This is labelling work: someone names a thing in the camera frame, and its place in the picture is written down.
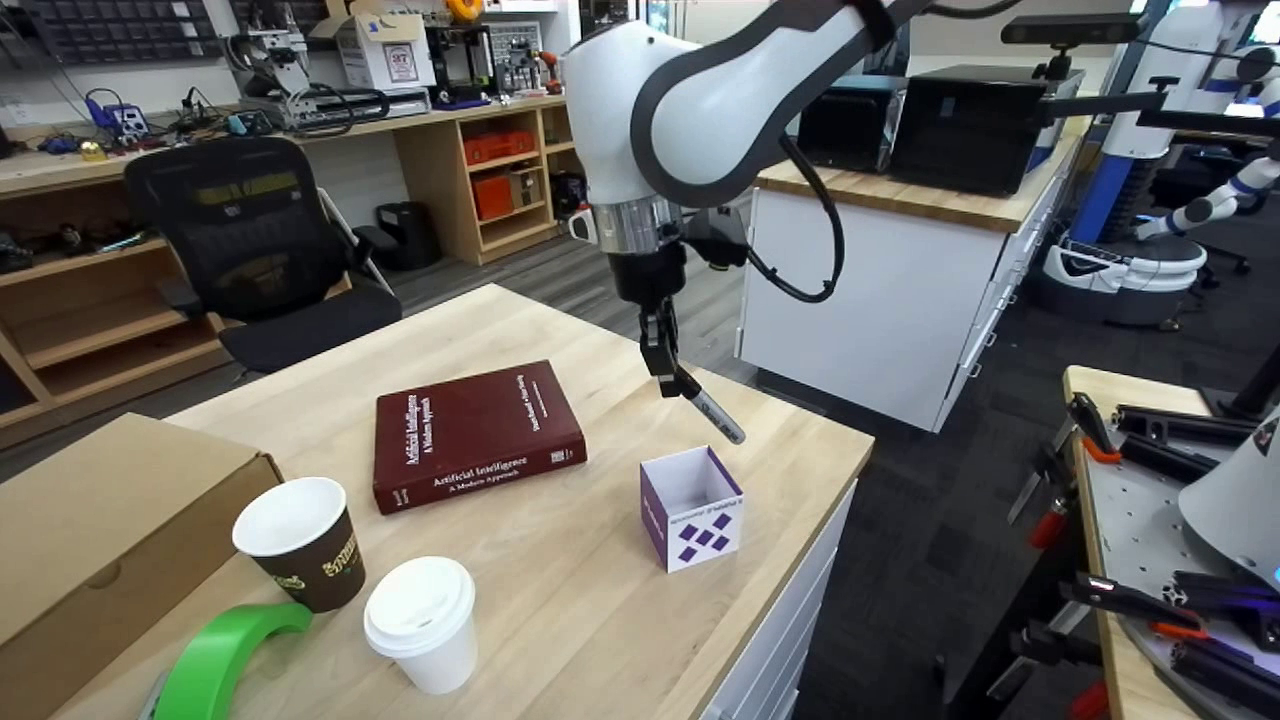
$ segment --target gray carpet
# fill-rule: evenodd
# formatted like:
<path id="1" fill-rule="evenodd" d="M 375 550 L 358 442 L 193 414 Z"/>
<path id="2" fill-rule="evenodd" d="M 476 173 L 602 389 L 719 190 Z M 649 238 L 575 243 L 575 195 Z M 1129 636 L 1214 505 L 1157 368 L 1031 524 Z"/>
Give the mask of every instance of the gray carpet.
<path id="1" fill-rule="evenodd" d="M 938 711 L 933 658 L 945 651 L 951 670 L 963 670 L 1031 565 L 1027 527 L 1008 527 L 1003 511 L 1027 476 L 1027 456 L 1060 424 L 1060 372 L 1094 366 L 1152 380 L 1241 389 L 1280 337 L 1270 294 L 1280 243 L 1270 243 L 1270 230 L 1277 212 L 1260 212 L 1199 234 L 1199 239 L 1251 252 L 1251 276 L 1224 276 L 1177 333 L 1105 327 L 1037 305 L 1010 307 L 984 372 L 938 435 L 888 424 L 738 366 L 733 356 L 737 274 L 693 267 L 679 294 L 687 366 L 746 380 L 876 435 L 797 717 L 914 720 Z M 568 239 L 491 267 L 442 260 L 423 274 L 401 274 L 397 288 L 408 307 L 430 307 L 484 282 L 636 337 L 636 312 L 613 297 L 599 252 Z M 163 418 L 233 384 L 235 372 L 206 372 L 127 407 Z M 56 454 L 101 421 L 0 454 L 0 476 Z M 1008 717 L 1062 717 L 1092 677 L 1092 670 L 1038 672 Z"/>

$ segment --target paper cup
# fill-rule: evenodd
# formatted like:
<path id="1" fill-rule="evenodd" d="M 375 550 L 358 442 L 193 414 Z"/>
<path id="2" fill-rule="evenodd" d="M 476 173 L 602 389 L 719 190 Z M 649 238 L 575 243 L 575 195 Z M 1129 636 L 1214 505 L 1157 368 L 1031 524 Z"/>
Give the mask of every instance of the paper cup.
<path id="1" fill-rule="evenodd" d="M 362 605 L 371 651 L 430 695 L 462 690 L 476 672 L 476 583 L 449 556 L 418 556 L 390 569 Z"/>
<path id="2" fill-rule="evenodd" d="M 331 476 L 283 482 L 244 505 L 233 543 L 311 612 L 347 605 L 362 583 L 347 494 Z"/>

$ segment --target red book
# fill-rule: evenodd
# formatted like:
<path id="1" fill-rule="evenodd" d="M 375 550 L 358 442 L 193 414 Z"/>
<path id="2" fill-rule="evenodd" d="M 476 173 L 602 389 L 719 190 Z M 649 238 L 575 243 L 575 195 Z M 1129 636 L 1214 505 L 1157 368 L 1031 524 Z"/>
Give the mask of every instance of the red book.
<path id="1" fill-rule="evenodd" d="M 385 515 L 589 459 L 549 360 L 388 394 L 371 432 Z"/>

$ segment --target black chair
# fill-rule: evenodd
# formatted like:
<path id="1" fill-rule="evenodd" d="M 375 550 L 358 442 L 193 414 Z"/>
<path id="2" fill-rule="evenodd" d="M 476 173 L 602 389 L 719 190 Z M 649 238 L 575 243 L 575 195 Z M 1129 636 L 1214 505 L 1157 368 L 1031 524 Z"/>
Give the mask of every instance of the black chair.
<path id="1" fill-rule="evenodd" d="M 188 274 L 193 294 L 171 305 L 222 322 L 221 342 L 248 372 L 288 368 L 401 322 L 397 294 L 288 141 L 139 155 L 125 186 Z"/>

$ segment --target green tape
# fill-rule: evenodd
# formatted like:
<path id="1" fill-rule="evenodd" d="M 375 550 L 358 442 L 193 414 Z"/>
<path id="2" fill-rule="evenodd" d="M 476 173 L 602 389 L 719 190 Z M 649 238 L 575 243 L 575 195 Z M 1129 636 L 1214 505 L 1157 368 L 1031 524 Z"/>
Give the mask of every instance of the green tape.
<path id="1" fill-rule="evenodd" d="M 238 605 L 221 612 L 193 636 L 183 658 L 171 665 L 154 720 L 229 720 L 244 665 L 256 650 L 279 631 L 306 631 L 311 612 L 304 605 Z"/>

